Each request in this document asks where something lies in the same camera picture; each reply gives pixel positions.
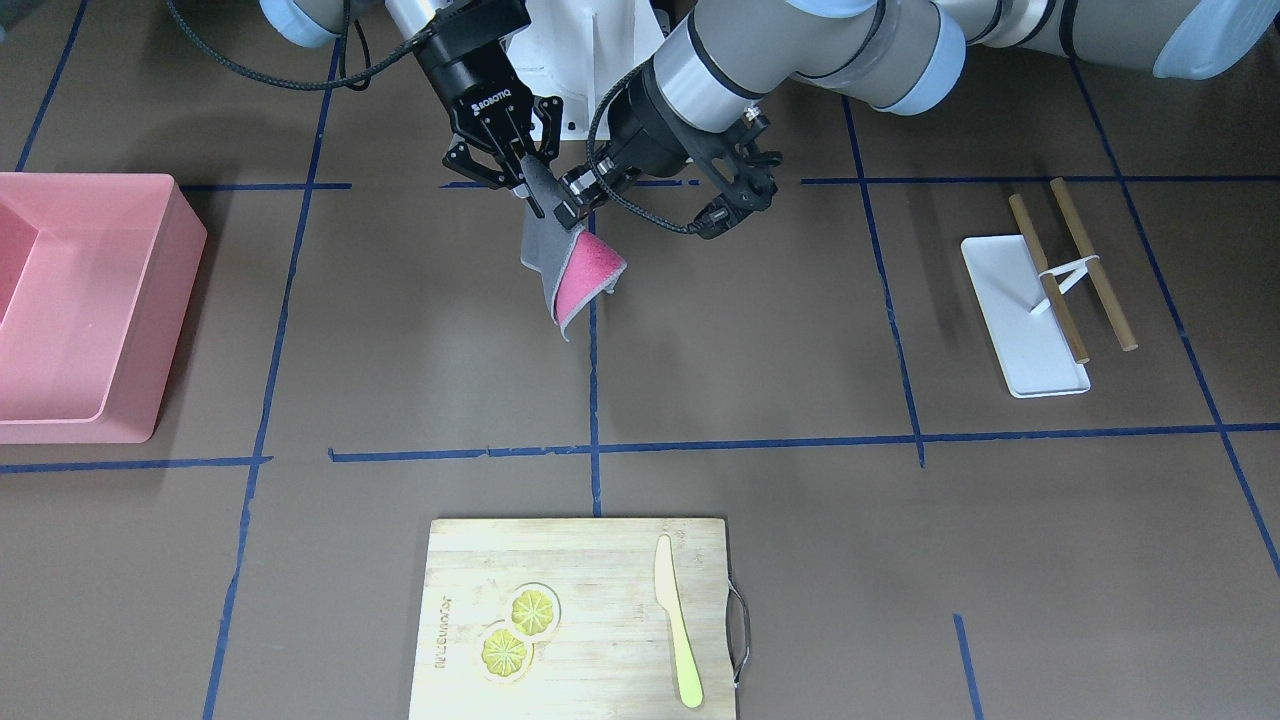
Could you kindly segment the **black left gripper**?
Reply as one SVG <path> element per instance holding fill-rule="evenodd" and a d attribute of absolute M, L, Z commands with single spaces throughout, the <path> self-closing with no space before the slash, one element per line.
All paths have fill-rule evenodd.
<path fill-rule="evenodd" d="M 641 176 L 677 176 L 691 161 L 676 131 L 682 124 L 658 88 L 655 67 L 628 73 L 617 95 L 596 109 L 588 132 L 586 165 L 558 179 L 561 202 L 554 218 L 571 231 L 611 200 L 608 190 L 622 193 Z"/>

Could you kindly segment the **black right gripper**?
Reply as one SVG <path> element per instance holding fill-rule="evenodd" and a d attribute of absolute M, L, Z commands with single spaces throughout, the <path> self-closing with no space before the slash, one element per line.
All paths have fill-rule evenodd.
<path fill-rule="evenodd" d="M 503 42 L 530 26 L 524 1 L 456 1 L 440 9 L 424 29 L 415 53 L 448 115 L 456 138 L 442 164 L 489 190 L 509 190 L 529 199 L 521 170 L 500 158 L 485 163 L 476 146 L 530 146 L 532 115 L 541 128 L 530 152 L 549 167 L 561 152 L 563 101 L 535 96 L 521 81 Z"/>

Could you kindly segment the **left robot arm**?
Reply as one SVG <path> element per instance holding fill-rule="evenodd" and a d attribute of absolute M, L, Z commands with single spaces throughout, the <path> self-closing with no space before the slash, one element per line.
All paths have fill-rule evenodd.
<path fill-rule="evenodd" d="M 781 156 L 759 147 L 756 105 L 785 81 L 877 111 L 922 114 L 955 87 L 973 44 L 1029 47 L 1158 78 L 1207 79 L 1239 61 L 1277 15 L 1275 1 L 699 1 L 595 119 L 609 140 L 541 209 L 573 225 L 643 176 L 698 165 L 718 195 L 689 223 L 713 238 L 774 196 Z"/>

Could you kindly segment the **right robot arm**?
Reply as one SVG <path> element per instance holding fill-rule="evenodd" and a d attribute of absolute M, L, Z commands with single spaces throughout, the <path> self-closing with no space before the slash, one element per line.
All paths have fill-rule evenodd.
<path fill-rule="evenodd" d="M 202 53 L 241 77 L 294 91 L 365 90 L 374 76 L 412 56 L 428 77 L 454 135 L 442 161 L 488 188 L 526 196 L 526 164 L 547 169 L 558 158 L 563 102 L 536 96 L 507 55 L 511 36 L 530 26 L 524 1 L 387 1 L 403 35 L 399 46 L 371 60 L 358 18 L 374 1 L 261 1 L 271 27 L 302 47 L 334 44 L 334 79 L 302 82 L 251 69 L 196 35 L 178 3 L 166 9 Z"/>

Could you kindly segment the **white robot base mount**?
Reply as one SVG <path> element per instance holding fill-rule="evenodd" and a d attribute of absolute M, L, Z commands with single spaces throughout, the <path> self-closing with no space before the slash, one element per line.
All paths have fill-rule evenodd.
<path fill-rule="evenodd" d="M 561 97 L 561 138 L 584 141 L 603 94 L 673 28 L 667 1 L 527 1 L 530 24 L 506 41 L 521 81 Z"/>

